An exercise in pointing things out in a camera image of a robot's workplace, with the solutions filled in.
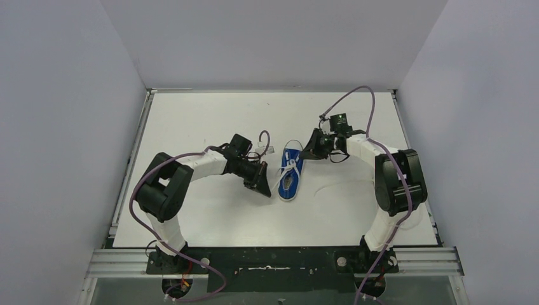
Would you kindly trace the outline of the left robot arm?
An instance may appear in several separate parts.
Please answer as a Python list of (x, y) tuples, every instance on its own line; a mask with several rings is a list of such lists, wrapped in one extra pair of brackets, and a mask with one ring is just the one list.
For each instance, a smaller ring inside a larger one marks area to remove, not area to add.
[(271, 197), (268, 164), (260, 156), (249, 156), (251, 148), (249, 139), (235, 134), (228, 143), (209, 146), (202, 152), (176, 157), (160, 152), (153, 158), (129, 202), (132, 217), (156, 239), (156, 250), (147, 266), (149, 273), (179, 274), (192, 262), (177, 215), (193, 181), (233, 174), (247, 189)]

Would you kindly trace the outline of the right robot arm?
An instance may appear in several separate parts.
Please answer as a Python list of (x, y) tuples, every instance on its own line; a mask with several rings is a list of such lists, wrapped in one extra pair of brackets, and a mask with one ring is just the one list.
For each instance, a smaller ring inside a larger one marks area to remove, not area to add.
[(329, 118), (329, 128), (315, 128), (299, 156), (304, 160), (329, 159), (336, 154), (356, 157), (374, 171), (378, 204), (370, 229), (360, 241), (359, 266), (373, 272), (393, 262), (388, 256), (399, 227), (427, 200), (428, 191), (418, 153), (414, 149), (387, 147), (355, 130), (345, 114)]

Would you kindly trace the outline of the blue sneaker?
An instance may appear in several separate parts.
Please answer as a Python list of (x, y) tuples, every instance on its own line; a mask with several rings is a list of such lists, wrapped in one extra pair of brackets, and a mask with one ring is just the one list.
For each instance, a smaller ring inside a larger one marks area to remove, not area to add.
[(304, 168), (304, 159), (300, 157), (302, 150), (302, 143), (295, 139), (289, 140), (284, 146), (277, 184), (281, 200), (291, 201), (298, 194)]

